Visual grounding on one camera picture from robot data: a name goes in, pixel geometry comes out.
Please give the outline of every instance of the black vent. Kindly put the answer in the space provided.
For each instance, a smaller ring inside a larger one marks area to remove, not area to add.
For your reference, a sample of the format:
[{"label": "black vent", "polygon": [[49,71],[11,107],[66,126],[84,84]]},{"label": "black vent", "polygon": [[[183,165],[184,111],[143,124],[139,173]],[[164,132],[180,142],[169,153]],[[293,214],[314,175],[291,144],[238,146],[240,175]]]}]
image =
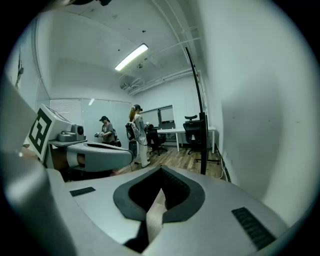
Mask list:
[{"label": "black vent", "polygon": [[247,208],[234,209],[231,212],[258,250],[276,240]]},{"label": "black vent", "polygon": [[77,190],[72,190],[70,191],[70,194],[71,196],[76,197],[76,196],[84,195],[93,191],[96,191],[96,190],[92,186],[89,186],[89,187],[85,187]]}]

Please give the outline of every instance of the black object on ceiling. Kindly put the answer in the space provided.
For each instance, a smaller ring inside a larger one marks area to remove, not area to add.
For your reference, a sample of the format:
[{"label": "black object on ceiling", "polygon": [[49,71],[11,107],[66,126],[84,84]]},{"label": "black object on ceiling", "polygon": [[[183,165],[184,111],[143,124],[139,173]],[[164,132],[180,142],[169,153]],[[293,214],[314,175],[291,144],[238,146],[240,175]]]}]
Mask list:
[{"label": "black object on ceiling", "polygon": [[[76,0],[75,2],[73,2],[73,5],[77,5],[77,6],[82,6],[82,5],[86,5],[90,2],[92,2],[93,0]],[[111,0],[96,0],[99,1],[99,3],[102,6],[106,6],[107,4],[109,4],[111,2]]]}]

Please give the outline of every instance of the wooden floor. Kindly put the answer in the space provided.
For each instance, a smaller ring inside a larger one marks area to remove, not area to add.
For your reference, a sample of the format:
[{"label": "wooden floor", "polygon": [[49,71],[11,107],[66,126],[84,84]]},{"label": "wooden floor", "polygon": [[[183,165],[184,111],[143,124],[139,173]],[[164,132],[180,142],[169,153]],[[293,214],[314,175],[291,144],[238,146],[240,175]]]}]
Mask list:
[{"label": "wooden floor", "polygon": [[[180,152],[178,152],[177,148],[174,146],[165,146],[165,148],[168,150],[161,151],[160,156],[156,152],[153,152],[149,154],[151,151],[148,149],[147,156],[150,157],[149,161],[151,162],[148,167],[156,167],[160,165],[166,165],[168,167],[178,167],[182,169],[189,170],[191,172],[200,173],[201,169],[201,162],[196,162],[196,159],[200,159],[201,155],[199,152],[193,152],[190,155],[188,155],[189,149],[186,148],[180,148]],[[209,158],[210,160],[218,160],[220,159],[219,153],[216,152],[212,154],[212,152],[209,152]],[[141,164],[134,164],[132,163],[131,166],[128,165],[116,172],[117,175],[119,174],[125,174],[129,173],[131,171],[136,171],[142,169]],[[220,178],[222,173],[222,167],[221,162],[219,162],[219,165],[216,162],[207,162],[206,165],[206,175]],[[221,178],[222,180],[226,179],[226,174],[223,173],[223,176]]]}]

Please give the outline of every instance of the gray shirt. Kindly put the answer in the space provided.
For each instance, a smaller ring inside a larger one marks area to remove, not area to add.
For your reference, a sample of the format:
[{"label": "gray shirt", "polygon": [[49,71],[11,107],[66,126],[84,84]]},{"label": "gray shirt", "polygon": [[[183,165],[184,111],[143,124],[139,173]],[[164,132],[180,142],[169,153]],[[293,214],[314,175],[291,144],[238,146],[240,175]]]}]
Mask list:
[{"label": "gray shirt", "polygon": [[113,131],[114,131],[114,128],[112,126],[112,123],[109,122],[108,124],[102,125],[102,132],[104,134],[107,132],[112,132],[112,134],[110,134],[109,136],[103,136],[103,138],[102,138],[103,142],[110,143],[115,140]]},{"label": "gray shirt", "polygon": [[135,114],[133,122],[136,128],[140,131],[140,137],[146,137],[144,120],[141,115]]}]

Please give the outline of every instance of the long hair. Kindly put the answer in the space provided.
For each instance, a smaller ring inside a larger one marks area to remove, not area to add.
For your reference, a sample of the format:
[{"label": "long hair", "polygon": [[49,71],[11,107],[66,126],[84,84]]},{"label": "long hair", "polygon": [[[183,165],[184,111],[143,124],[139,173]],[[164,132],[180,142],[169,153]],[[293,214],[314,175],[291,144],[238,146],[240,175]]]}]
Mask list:
[{"label": "long hair", "polygon": [[136,111],[134,108],[131,108],[131,111],[130,111],[130,114],[129,114],[129,120],[130,122],[132,122],[135,118],[135,115],[136,115]]}]

